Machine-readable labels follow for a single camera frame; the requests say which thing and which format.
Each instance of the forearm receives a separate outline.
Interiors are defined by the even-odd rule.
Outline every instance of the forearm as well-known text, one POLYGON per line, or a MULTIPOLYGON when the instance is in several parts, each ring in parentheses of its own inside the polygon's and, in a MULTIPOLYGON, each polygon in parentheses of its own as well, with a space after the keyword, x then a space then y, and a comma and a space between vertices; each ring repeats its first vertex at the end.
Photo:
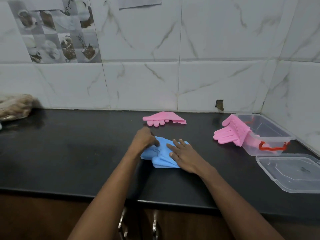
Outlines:
POLYGON ((237 240, 284 240, 209 164, 199 173, 237 240))
POLYGON ((131 147, 82 214, 68 240, 113 239, 140 151, 131 147))

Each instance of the hand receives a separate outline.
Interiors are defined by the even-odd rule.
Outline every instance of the hand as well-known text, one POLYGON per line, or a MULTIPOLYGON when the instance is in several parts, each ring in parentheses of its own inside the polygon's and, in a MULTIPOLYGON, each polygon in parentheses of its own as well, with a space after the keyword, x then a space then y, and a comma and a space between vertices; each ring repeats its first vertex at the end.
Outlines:
POLYGON ((182 139, 179 139, 179 142, 173 140, 175 146, 167 144, 167 147, 173 151, 169 153, 169 156, 177 162, 179 167, 199 176, 207 168, 212 168, 190 144, 186 144, 182 139))
POLYGON ((143 127, 137 131, 130 147, 142 152, 152 145, 159 146, 160 143, 148 127, 143 127))

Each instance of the person's right hand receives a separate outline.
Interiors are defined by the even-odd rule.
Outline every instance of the person's right hand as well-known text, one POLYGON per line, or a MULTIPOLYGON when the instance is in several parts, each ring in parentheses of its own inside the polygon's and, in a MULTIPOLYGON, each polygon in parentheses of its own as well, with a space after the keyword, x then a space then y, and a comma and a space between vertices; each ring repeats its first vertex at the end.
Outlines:
POLYGON ((195 173, 200 176, 202 171, 208 167, 212 167, 207 163, 190 144, 186 144, 182 139, 178 143, 175 139, 175 146, 167 144, 167 147, 173 152, 169 156, 177 162, 178 166, 189 173, 195 173))

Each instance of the tile wall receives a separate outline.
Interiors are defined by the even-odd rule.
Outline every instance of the tile wall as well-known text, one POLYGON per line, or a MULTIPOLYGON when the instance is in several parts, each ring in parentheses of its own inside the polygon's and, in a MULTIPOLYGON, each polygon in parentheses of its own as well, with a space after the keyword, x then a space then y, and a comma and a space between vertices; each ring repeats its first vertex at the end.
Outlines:
POLYGON ((45 108, 218 112, 224 100, 225 112, 260 112, 277 60, 299 42, 294 33, 290 40, 298 0, 162 0, 122 10, 117 0, 83 0, 101 60, 36 64, 7 1, 17 0, 0 0, 0 92, 31 93, 45 108))
POLYGON ((262 113, 320 155, 320 0, 299 0, 262 113))

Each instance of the red handle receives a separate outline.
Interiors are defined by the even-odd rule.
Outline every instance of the red handle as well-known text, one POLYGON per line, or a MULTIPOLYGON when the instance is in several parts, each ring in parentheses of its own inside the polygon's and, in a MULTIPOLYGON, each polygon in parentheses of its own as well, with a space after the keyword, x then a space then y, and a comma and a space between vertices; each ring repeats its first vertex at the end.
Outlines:
POLYGON ((264 141, 260 142, 260 144, 259 144, 259 149, 260 149, 261 151, 284 151, 284 150, 287 149, 287 145, 289 145, 290 142, 285 142, 285 143, 283 144, 283 147, 262 147, 263 144, 265 144, 264 141))

